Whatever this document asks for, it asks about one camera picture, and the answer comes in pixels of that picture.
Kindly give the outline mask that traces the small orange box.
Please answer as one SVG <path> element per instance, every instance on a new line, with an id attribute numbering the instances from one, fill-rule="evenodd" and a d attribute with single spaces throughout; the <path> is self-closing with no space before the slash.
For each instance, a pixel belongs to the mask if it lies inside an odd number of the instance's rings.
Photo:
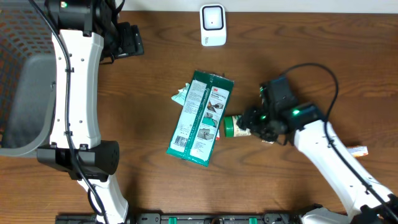
<path id="1" fill-rule="evenodd" d="M 368 155 L 367 146 L 353 146 L 348 147 L 347 150 L 354 157 L 363 157 Z"/>

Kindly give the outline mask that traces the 3M gloves package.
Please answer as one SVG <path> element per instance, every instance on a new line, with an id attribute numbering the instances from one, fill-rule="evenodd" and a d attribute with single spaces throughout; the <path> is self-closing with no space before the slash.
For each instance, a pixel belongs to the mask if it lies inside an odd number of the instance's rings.
<path id="1" fill-rule="evenodd" d="M 234 81 L 194 71 L 166 153 L 207 167 Z"/>

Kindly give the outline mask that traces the green tea carton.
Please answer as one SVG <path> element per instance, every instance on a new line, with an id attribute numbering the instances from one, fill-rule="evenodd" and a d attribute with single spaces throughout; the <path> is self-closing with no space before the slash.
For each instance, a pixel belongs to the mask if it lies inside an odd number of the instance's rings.
<path id="1" fill-rule="evenodd" d="M 265 141 L 265 140 L 262 140 L 262 142 L 268 143 L 268 144 L 274 144 L 274 141 Z"/>

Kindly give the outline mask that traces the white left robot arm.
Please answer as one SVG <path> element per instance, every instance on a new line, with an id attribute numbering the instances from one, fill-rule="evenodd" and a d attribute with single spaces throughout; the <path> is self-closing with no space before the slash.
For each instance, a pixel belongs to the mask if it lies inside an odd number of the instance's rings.
<path id="1" fill-rule="evenodd" d="M 57 223 L 134 223 L 116 177 L 119 144 L 102 139 L 97 112 L 100 65 L 144 53 L 138 26 L 119 22 L 121 9 L 107 0 L 53 0 L 40 11 L 52 31 L 57 87 L 50 140 L 37 160 L 77 181 L 93 209 Z"/>

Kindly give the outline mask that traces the light green tissue pack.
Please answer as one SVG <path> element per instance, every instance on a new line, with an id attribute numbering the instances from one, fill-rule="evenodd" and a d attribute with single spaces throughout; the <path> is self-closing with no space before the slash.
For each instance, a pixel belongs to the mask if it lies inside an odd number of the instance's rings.
<path id="1" fill-rule="evenodd" d="M 186 83 L 183 88 L 178 90 L 178 93 L 176 95 L 171 97 L 171 99 L 174 102 L 176 102 L 176 103 L 178 103 L 178 104 L 183 106 L 185 104 L 185 100 L 186 100 L 189 88 L 190 88 L 190 84 Z"/>

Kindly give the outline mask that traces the green lid white jar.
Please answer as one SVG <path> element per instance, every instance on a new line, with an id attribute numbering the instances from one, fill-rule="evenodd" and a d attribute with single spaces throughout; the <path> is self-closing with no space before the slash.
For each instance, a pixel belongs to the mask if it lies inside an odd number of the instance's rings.
<path id="1" fill-rule="evenodd" d="M 232 115 L 224 118 L 224 134 L 226 138 L 250 136 L 249 129 L 241 129 L 237 125 L 238 119 L 241 115 Z"/>

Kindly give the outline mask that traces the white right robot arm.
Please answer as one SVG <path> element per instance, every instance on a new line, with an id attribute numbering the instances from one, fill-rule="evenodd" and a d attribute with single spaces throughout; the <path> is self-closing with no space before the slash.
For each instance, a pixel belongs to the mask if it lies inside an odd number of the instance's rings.
<path id="1" fill-rule="evenodd" d="M 319 170 L 342 202 L 346 215 L 314 205 L 292 216 L 290 223 L 397 223 L 397 197 L 378 182 L 348 151 L 313 103 L 300 104 L 285 77 L 260 88 L 262 105 L 238 119 L 241 129 L 264 141 L 280 135 Z"/>

